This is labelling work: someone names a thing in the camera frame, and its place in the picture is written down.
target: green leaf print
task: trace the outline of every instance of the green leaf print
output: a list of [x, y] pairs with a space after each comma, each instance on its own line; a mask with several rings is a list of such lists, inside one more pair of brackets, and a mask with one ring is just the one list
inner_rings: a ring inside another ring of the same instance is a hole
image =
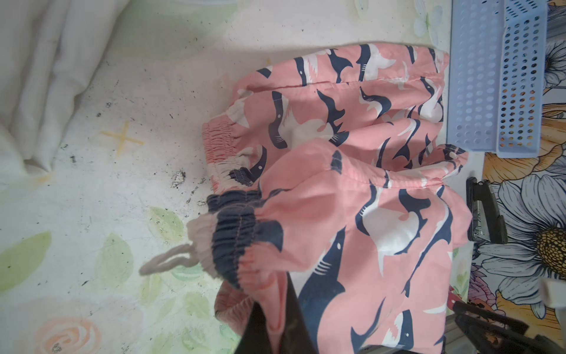
[[185, 328], [181, 335], [181, 343], [191, 354], [206, 354], [211, 352], [204, 332], [198, 328]]
[[203, 274], [203, 266], [197, 264], [194, 267], [177, 266], [171, 270], [171, 275], [182, 282], [190, 282], [198, 279]]
[[170, 298], [169, 300], [167, 300], [163, 306], [161, 307], [161, 309], [159, 310], [159, 315], [157, 316], [157, 319], [162, 319], [165, 316], [167, 316], [171, 310], [173, 310], [173, 307], [175, 306], [175, 298]]
[[39, 267], [51, 245], [51, 232], [26, 238], [0, 253], [0, 292], [26, 280]]
[[101, 251], [100, 279], [107, 285], [118, 286], [126, 282], [134, 270], [134, 256], [130, 246], [117, 234], [111, 233]]
[[168, 354], [173, 346], [173, 334], [160, 333], [151, 346], [151, 354]]
[[150, 207], [149, 215], [149, 222], [154, 236], [162, 237], [173, 243], [183, 241], [185, 229], [177, 214], [170, 210]]
[[188, 315], [194, 315], [200, 319], [210, 317], [208, 299], [197, 292], [189, 292], [185, 295], [185, 305]]
[[141, 304], [150, 305], [157, 299], [161, 290], [161, 277], [159, 274], [145, 276], [140, 287]]

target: blue plastic basket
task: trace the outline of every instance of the blue plastic basket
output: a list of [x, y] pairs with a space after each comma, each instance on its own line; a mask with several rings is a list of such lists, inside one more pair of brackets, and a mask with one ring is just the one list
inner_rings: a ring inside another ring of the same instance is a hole
[[447, 142], [536, 157], [541, 141], [545, 0], [455, 0]]

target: pink shorts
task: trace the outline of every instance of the pink shorts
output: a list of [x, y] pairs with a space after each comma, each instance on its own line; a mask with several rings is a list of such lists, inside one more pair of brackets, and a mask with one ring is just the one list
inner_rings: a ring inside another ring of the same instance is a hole
[[452, 250], [471, 214], [443, 183], [467, 154], [436, 146], [446, 53], [362, 44], [240, 80], [203, 138], [215, 192], [188, 224], [222, 276], [217, 317], [258, 302], [274, 352], [287, 272], [320, 354], [378, 344], [440, 353]]

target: white cloth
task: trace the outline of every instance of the white cloth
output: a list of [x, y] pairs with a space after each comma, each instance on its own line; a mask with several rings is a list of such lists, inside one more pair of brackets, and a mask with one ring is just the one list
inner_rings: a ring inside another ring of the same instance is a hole
[[0, 190], [50, 171], [128, 0], [0, 1]]

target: white daisy print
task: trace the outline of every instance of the white daisy print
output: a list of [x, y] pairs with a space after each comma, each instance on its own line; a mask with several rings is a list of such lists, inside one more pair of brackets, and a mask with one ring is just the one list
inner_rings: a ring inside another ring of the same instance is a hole
[[517, 305], [530, 305], [537, 318], [546, 307], [539, 294], [540, 277], [566, 279], [566, 182], [531, 174], [521, 187], [504, 181], [498, 191], [509, 243], [487, 243], [479, 253], [489, 273], [505, 276], [501, 295]]

